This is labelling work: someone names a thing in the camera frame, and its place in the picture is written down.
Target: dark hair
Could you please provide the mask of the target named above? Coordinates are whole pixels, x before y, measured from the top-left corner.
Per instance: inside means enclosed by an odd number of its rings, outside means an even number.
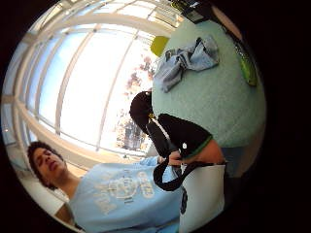
[[[32,142],[29,145],[28,150],[27,150],[27,156],[28,156],[28,160],[29,160],[29,163],[30,163],[30,167],[31,167],[32,171],[35,173],[35,175],[37,176],[37,178],[39,179],[40,183],[43,186],[48,187],[51,190],[55,190],[56,187],[53,184],[49,184],[49,185],[45,184],[45,182],[43,181],[42,175],[40,174],[40,172],[38,171],[38,169],[36,167],[36,164],[35,164],[35,162],[33,160],[33,154],[34,154],[34,152],[35,152],[35,150],[37,148],[42,148],[42,149],[49,150],[50,152],[52,152],[55,155],[57,155],[63,161],[64,161],[64,158],[56,150],[51,148],[48,144],[46,144],[44,142],[41,142],[41,141]]]

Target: strap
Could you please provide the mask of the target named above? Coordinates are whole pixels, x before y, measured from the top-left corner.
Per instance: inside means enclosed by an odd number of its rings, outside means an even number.
[[[167,182],[167,183],[164,183],[163,182],[163,174],[164,174],[164,171],[168,165],[168,162],[169,162],[169,158],[166,158],[164,160],[164,162],[162,162],[161,164],[157,165],[155,167],[155,170],[154,170],[154,181],[155,181],[155,184],[157,186],[159,186],[160,188],[162,188],[163,190],[165,191],[174,191],[175,189],[177,189],[178,187],[180,187],[185,179],[185,177],[191,172],[193,171],[195,168],[197,167],[206,167],[206,166],[213,166],[215,165],[214,163],[205,163],[205,162],[199,162],[199,161],[194,161],[190,164],[187,165],[184,173],[179,176],[178,178],[170,181],[170,182]]]

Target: hand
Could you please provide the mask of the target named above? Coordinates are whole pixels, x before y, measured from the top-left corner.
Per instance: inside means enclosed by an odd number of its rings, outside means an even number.
[[[181,155],[179,154],[179,152],[177,150],[171,152],[168,157],[169,157],[168,165],[180,166],[182,164]],[[164,161],[164,158],[159,156],[157,161],[158,161],[158,163],[162,163]]]

